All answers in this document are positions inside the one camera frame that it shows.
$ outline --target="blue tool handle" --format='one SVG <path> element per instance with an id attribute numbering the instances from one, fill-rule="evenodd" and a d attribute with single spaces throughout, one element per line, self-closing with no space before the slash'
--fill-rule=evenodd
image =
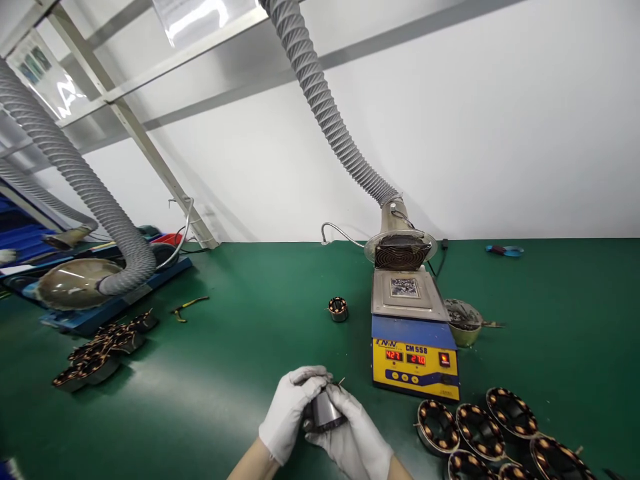
<path id="1" fill-rule="evenodd" d="M 508 247 L 501 247 L 500 245 L 487 245 L 485 250 L 490 253 L 496 253 L 498 255 L 504 255 L 505 257 L 521 257 L 525 252 L 524 248 L 516 245 L 509 245 Z"/>

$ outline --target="wire cutters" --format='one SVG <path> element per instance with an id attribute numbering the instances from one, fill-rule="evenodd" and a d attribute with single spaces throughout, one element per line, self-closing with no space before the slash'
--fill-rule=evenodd
<path id="1" fill-rule="evenodd" d="M 200 300 L 209 300 L 209 297 L 200 297 L 196 300 L 191 300 L 190 302 L 186 302 L 183 305 L 180 305 L 179 307 L 176 307 L 174 309 L 172 309 L 169 313 L 172 313 L 175 315 L 175 319 L 178 320 L 178 322 L 180 323 L 186 323 L 187 320 L 185 320 L 184 318 L 182 318 L 180 316 L 180 312 L 182 311 L 182 309 L 185 309 L 187 307 L 190 307 L 191 305 L 193 305 L 194 303 L 199 302 Z"/>

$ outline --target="red container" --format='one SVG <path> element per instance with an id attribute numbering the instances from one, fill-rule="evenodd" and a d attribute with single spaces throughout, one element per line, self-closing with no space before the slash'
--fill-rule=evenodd
<path id="1" fill-rule="evenodd" d="M 168 243 L 177 246 L 182 241 L 182 233 L 168 233 L 162 237 L 151 240 L 151 243 Z"/>

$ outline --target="poster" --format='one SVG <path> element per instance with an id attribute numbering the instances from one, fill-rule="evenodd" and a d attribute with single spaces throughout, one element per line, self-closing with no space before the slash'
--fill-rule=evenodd
<path id="1" fill-rule="evenodd" d="M 72 116 L 89 102 L 36 30 L 31 30 L 16 46 L 7 62 L 58 119 Z"/>

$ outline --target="flexible hose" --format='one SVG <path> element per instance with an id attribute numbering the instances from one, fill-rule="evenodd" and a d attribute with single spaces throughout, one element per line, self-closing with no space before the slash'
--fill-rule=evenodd
<path id="1" fill-rule="evenodd" d="M 318 54 L 296 0 L 260 0 L 271 17 L 295 76 L 331 149 L 350 176 L 382 207 L 400 194 L 382 178 L 358 150 L 325 80 Z"/>
<path id="2" fill-rule="evenodd" d="M 152 276 L 156 262 L 149 244 L 4 59 L 0 59 L 0 103 L 69 182 L 120 248 L 127 266 L 104 278 L 98 285 L 99 292 L 120 295 Z"/>
<path id="3" fill-rule="evenodd" d="M 337 225 L 334 225 L 334 224 L 333 224 L 333 223 L 331 223 L 331 222 L 324 222 L 324 223 L 322 224 L 322 227 L 320 227 L 320 232 L 322 233 L 322 244 L 323 244 L 323 245 L 328 245 L 328 244 L 329 244 L 329 242 L 327 241 L 327 237 L 325 236 L 325 227 L 327 227 L 327 226 L 328 226 L 328 227 L 333 227 L 333 228 L 335 228 L 336 230 L 338 230 L 338 232 L 342 233 L 342 236 L 343 236 L 344 238 L 346 238 L 347 240 L 349 240 L 352 244 L 357 245 L 357 246 L 358 246 L 358 247 L 360 247 L 360 248 L 364 248 L 364 247 L 365 247 L 365 246 L 364 246 L 364 245 L 362 245 L 361 243 L 356 242 L 356 240 L 354 240 L 354 239 L 352 239 L 350 236 L 348 236 L 348 235 L 344 232 L 344 230 L 342 230 L 340 227 L 338 227 Z"/>
<path id="4" fill-rule="evenodd" d="M 0 177 L 3 180 L 9 182 L 14 187 L 32 195 L 40 200 L 46 206 L 52 208 L 56 212 L 68 217 L 72 220 L 76 220 L 89 228 L 91 231 L 98 228 L 98 222 L 84 213 L 78 212 L 78 210 L 72 209 L 63 201 L 57 199 L 20 170 L 15 168 L 8 161 L 0 160 Z"/>

